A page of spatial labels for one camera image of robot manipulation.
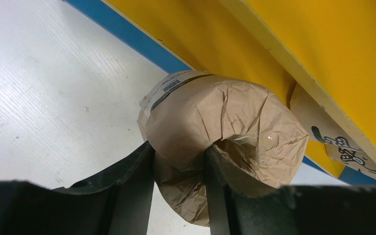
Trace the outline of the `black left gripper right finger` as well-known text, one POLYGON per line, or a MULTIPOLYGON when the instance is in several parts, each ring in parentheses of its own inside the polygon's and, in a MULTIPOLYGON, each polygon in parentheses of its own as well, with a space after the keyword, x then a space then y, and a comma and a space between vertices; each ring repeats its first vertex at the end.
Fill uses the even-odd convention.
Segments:
POLYGON ((213 145, 205 151, 205 182, 212 235, 290 235, 284 191, 236 166, 213 145))

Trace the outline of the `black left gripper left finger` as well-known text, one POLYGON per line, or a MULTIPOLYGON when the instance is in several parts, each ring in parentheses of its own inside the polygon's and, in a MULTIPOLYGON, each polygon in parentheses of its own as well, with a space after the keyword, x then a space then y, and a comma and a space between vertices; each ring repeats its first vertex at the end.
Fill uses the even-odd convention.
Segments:
POLYGON ((127 157, 106 169, 56 192, 84 195, 104 193, 100 216, 104 235, 145 235, 152 203, 155 150, 143 143, 127 157))

